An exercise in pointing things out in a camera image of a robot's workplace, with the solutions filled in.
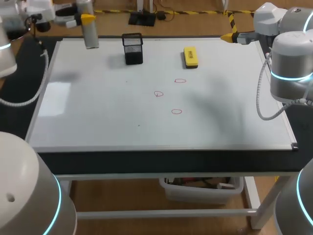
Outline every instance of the white bin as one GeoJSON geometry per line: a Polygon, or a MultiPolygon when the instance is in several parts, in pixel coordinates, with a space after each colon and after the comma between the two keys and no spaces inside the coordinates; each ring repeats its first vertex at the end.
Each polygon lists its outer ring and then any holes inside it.
{"type": "Polygon", "coordinates": [[[164,178],[159,179],[160,185],[165,189],[166,198],[182,202],[198,202],[209,204],[226,204],[234,195],[240,194],[244,189],[243,177],[231,177],[229,183],[235,189],[194,188],[165,183],[164,178]]]}

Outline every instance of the yellow and black tape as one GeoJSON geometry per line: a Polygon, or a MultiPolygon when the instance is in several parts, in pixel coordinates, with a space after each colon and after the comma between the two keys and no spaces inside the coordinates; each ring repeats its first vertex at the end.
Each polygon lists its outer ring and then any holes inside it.
{"type": "Polygon", "coordinates": [[[234,14],[233,13],[228,13],[228,19],[229,19],[229,23],[231,26],[231,31],[233,33],[238,33],[237,27],[235,25],[235,21],[234,21],[234,14]]]}
{"type": "MultiPolygon", "coordinates": [[[[108,14],[116,14],[116,13],[132,13],[135,11],[132,10],[95,10],[96,13],[108,13],[108,14]]],[[[233,13],[246,13],[246,14],[253,14],[254,11],[158,11],[158,13],[164,14],[175,14],[175,15],[199,15],[199,14],[233,14],[233,13]]]]}

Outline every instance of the red marker mark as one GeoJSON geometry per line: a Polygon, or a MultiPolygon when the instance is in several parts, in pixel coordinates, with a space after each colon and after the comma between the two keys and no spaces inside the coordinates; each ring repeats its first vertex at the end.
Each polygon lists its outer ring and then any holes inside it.
{"type": "Polygon", "coordinates": [[[187,80],[185,79],[175,79],[176,83],[185,83],[187,80]]]}
{"type": "Polygon", "coordinates": [[[163,96],[163,92],[159,92],[159,91],[155,91],[155,96],[159,97],[159,96],[163,96]]]}
{"type": "Polygon", "coordinates": [[[181,114],[182,113],[182,110],[180,109],[173,109],[172,110],[172,114],[181,114]]]}

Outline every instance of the white cable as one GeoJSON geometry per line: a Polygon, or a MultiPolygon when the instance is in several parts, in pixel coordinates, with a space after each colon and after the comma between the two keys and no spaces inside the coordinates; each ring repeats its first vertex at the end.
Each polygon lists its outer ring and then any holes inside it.
{"type": "Polygon", "coordinates": [[[38,88],[38,91],[34,95],[34,97],[32,97],[30,100],[22,102],[22,103],[12,103],[12,102],[8,102],[8,101],[0,98],[1,104],[5,105],[5,106],[10,106],[10,107],[22,107],[22,106],[29,105],[30,103],[34,102],[38,98],[39,94],[41,93],[42,89],[44,88],[45,80],[47,78],[48,66],[49,66],[49,56],[48,56],[47,50],[44,50],[44,52],[41,56],[45,57],[45,71],[44,71],[44,75],[43,75],[43,79],[41,81],[40,87],[38,88]]]}
{"type": "Polygon", "coordinates": [[[312,84],[313,84],[313,79],[311,79],[310,82],[308,83],[307,88],[305,89],[305,92],[303,94],[303,99],[307,98],[312,84]]]}
{"type": "Polygon", "coordinates": [[[256,110],[258,112],[258,115],[261,119],[263,119],[264,121],[268,121],[268,120],[272,120],[276,117],[278,117],[283,111],[285,111],[286,109],[288,109],[291,105],[293,104],[307,104],[307,105],[311,105],[313,106],[313,101],[310,101],[310,100],[307,100],[305,98],[302,98],[302,99],[295,99],[287,104],[285,104],[276,114],[274,114],[273,116],[271,117],[264,117],[262,116],[261,114],[261,111],[260,111],[260,90],[261,90],[261,84],[262,84],[262,76],[263,76],[263,72],[265,70],[265,67],[266,65],[268,64],[268,61],[270,59],[272,55],[272,52],[270,52],[268,54],[268,56],[266,57],[264,63],[263,63],[263,66],[261,68],[261,72],[260,72],[260,76],[259,76],[259,81],[258,81],[258,89],[257,89],[257,92],[256,92],[256,110]]]}

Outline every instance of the wooden floor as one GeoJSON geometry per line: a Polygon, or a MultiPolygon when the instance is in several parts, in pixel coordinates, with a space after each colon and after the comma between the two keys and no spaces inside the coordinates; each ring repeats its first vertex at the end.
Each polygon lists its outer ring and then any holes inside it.
{"type": "MultiPolygon", "coordinates": [[[[229,10],[255,10],[264,0],[229,0],[229,10]]],[[[312,0],[273,0],[278,7],[313,7],[312,0]]],[[[155,0],[158,10],[162,7],[155,0]]],[[[163,5],[175,10],[221,10],[219,0],[163,0],[163,5]]],[[[136,10],[135,0],[96,0],[95,9],[132,9],[136,10]]],[[[156,21],[154,27],[128,25],[129,14],[97,14],[99,35],[121,35],[122,33],[141,32],[143,35],[223,35],[231,32],[227,16],[175,15],[171,22],[156,21]]],[[[239,32],[253,30],[249,14],[235,14],[239,32]]],[[[53,25],[42,35],[81,35],[81,29],[64,29],[53,25]]],[[[22,40],[13,43],[17,53],[22,40]]],[[[260,199],[264,199],[274,183],[273,177],[256,177],[260,199]]],[[[73,184],[71,197],[76,209],[84,211],[116,210],[160,210],[160,209],[206,209],[208,205],[188,204],[167,201],[157,180],[107,180],[82,181],[73,184]]],[[[243,208],[245,196],[233,198],[225,208],[243,208]]],[[[252,231],[245,217],[235,218],[175,218],[175,219],[121,219],[79,221],[77,235],[251,235],[252,231]]],[[[277,234],[273,220],[259,232],[261,235],[277,234]]]]}

